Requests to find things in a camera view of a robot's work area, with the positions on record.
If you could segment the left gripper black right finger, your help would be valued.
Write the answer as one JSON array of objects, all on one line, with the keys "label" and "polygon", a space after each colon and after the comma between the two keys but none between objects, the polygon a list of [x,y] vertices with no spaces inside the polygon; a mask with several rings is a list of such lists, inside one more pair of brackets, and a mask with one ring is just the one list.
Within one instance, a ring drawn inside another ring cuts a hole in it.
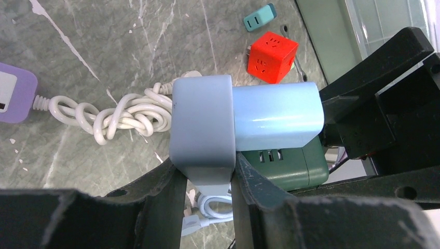
[{"label": "left gripper black right finger", "polygon": [[238,154],[232,202],[236,248],[439,248],[439,167],[287,192]]}]

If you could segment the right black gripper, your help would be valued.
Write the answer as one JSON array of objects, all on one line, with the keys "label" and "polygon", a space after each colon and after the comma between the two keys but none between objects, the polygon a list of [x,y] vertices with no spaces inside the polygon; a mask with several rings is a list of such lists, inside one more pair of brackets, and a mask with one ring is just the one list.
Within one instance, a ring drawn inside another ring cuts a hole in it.
[{"label": "right black gripper", "polygon": [[439,165],[439,53],[405,27],[320,91],[324,146],[390,175]]}]

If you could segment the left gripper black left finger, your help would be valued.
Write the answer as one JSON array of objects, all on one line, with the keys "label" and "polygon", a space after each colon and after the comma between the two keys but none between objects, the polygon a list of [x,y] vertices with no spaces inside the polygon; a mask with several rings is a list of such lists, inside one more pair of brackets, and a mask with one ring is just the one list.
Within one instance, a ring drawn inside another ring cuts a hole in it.
[{"label": "left gripper black left finger", "polygon": [[179,248],[187,179],[166,160],[103,197],[1,191],[1,248]]}]

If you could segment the light blue charger plug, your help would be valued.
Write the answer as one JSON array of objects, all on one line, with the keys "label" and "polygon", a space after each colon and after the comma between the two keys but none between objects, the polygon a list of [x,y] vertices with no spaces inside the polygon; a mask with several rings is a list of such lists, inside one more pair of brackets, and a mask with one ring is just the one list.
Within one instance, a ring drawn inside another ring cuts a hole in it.
[{"label": "light blue charger plug", "polygon": [[313,82],[233,87],[237,151],[302,148],[323,129]]}]

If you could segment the dark green plug adapter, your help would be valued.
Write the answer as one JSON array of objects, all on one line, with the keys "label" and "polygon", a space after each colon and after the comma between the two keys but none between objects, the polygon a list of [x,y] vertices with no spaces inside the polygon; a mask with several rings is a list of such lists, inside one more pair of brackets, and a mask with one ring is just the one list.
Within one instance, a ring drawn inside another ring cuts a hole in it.
[{"label": "dark green plug adapter", "polygon": [[302,148],[243,151],[242,154],[260,175],[286,191],[315,187],[329,177],[318,136]]}]

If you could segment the red plug adapter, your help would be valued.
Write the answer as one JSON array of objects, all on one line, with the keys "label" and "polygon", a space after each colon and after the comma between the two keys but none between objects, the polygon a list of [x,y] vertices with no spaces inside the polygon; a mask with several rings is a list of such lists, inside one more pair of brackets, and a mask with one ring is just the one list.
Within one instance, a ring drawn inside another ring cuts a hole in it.
[{"label": "red plug adapter", "polygon": [[250,46],[247,72],[268,83],[278,84],[290,72],[299,43],[266,32]]}]

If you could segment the teal plug adapter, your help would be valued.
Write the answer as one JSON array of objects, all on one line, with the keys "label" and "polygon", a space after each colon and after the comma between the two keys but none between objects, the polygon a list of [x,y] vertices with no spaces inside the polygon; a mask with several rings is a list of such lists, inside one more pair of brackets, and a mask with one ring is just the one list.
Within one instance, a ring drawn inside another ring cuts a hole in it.
[{"label": "teal plug adapter", "polygon": [[243,19],[243,23],[248,32],[252,32],[271,22],[277,17],[277,11],[273,3],[261,7]]}]

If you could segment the purple power strip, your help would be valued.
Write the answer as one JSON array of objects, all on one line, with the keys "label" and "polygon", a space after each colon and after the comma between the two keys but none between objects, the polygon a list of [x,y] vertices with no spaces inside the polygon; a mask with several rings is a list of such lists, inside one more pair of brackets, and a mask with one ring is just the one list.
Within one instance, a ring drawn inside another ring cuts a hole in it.
[{"label": "purple power strip", "polygon": [[30,71],[1,63],[1,122],[20,123],[27,119],[38,86]]}]

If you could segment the clear plastic storage bin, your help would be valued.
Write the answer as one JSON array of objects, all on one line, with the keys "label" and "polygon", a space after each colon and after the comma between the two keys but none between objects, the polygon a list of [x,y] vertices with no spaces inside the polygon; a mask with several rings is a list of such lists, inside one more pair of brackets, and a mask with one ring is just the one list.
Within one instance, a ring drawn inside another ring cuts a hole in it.
[{"label": "clear plastic storage bin", "polygon": [[328,83],[405,27],[422,30],[439,52],[439,1],[297,1]]}]

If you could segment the silver wrench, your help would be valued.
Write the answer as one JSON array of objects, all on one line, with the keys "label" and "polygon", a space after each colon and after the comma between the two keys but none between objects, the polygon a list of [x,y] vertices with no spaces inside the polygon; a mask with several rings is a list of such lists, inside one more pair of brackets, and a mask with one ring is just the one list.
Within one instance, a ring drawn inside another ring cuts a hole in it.
[{"label": "silver wrench", "polygon": [[[287,27],[286,24],[281,25],[280,31],[281,31],[281,34],[285,38],[291,39],[289,31],[288,31],[288,27]],[[302,69],[298,57],[295,57],[295,59],[294,59],[294,67],[297,70],[298,77],[299,77],[300,81],[301,82],[307,82],[308,81],[308,76],[307,76],[306,72]]]}]

